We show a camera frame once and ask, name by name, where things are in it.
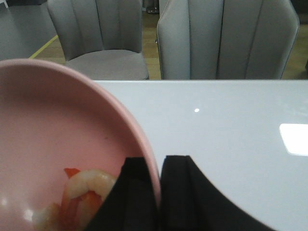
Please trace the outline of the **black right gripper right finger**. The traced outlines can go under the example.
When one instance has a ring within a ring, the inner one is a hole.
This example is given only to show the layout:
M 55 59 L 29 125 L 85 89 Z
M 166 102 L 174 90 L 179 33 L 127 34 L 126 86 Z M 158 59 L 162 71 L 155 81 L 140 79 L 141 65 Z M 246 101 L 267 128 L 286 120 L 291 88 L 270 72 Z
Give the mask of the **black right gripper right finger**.
M 271 230 L 224 196 L 190 156 L 167 156 L 160 183 L 164 231 Z

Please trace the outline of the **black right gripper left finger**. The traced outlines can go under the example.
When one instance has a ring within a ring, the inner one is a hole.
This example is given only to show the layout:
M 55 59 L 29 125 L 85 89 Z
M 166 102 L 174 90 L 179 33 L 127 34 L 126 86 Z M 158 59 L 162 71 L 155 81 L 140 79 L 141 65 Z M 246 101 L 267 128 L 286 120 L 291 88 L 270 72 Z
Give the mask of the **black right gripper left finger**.
M 115 185 L 85 230 L 158 230 L 158 211 L 143 157 L 125 159 Z

